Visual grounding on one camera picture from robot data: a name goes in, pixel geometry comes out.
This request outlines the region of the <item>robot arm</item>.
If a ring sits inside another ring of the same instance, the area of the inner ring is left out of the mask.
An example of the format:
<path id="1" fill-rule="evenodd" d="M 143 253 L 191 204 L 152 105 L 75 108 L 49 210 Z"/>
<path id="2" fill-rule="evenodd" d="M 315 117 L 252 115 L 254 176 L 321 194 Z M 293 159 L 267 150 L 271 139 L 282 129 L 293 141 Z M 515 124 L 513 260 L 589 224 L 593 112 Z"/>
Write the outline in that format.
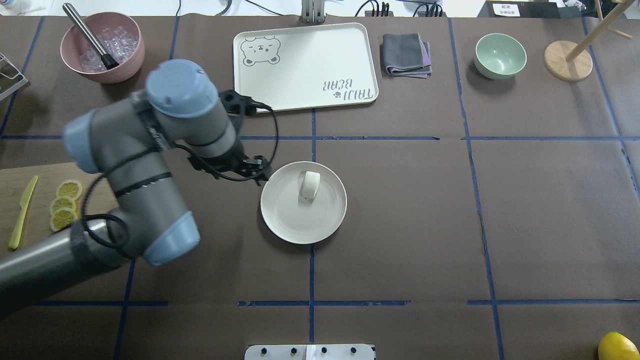
<path id="1" fill-rule="evenodd" d="M 199 171 L 231 182 L 267 182 L 271 160 L 245 154 L 243 119 L 269 105 L 232 89 L 219 92 L 205 70 L 171 59 L 151 71 L 144 88 L 94 109 L 64 128 L 66 152 L 81 170 L 107 180 L 118 203 L 87 214 L 37 244 L 1 260 L 1 317 L 112 272 L 137 257 L 163 265 L 200 240 L 162 152 L 179 148 Z"/>

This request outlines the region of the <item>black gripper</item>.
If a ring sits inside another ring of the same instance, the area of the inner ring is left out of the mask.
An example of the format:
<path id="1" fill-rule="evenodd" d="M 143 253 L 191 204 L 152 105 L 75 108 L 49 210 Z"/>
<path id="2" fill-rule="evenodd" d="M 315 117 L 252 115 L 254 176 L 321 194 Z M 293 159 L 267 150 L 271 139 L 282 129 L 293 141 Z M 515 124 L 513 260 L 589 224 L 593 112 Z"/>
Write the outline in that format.
<path id="1" fill-rule="evenodd" d="M 196 171 L 204 171 L 215 179 L 229 182 L 254 181 L 258 187 L 269 181 L 272 169 L 266 169 L 266 157 L 256 155 L 248 157 L 240 150 L 231 150 L 218 157 L 203 157 L 188 150 L 188 160 Z"/>

